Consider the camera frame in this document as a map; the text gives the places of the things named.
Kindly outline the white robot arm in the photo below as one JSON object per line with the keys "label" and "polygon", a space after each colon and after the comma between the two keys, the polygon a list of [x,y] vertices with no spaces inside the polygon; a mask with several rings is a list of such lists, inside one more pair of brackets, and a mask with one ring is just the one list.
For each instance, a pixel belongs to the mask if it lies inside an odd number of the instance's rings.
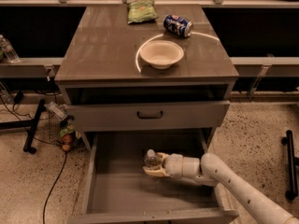
{"label": "white robot arm", "polygon": [[222,184],[259,224],[299,224],[298,218],[264,196],[213,153],[191,158],[149,149],[144,163],[143,170],[149,176],[187,178],[210,187]]}

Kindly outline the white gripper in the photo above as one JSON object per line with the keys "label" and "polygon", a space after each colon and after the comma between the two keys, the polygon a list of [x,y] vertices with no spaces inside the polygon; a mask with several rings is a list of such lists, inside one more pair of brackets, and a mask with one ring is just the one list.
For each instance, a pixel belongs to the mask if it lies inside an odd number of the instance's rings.
{"label": "white gripper", "polygon": [[179,154],[168,155],[157,152],[158,157],[164,162],[164,168],[150,169],[144,166],[143,171],[146,175],[153,177],[190,178],[194,179],[200,173],[200,160],[198,158],[185,157]]}

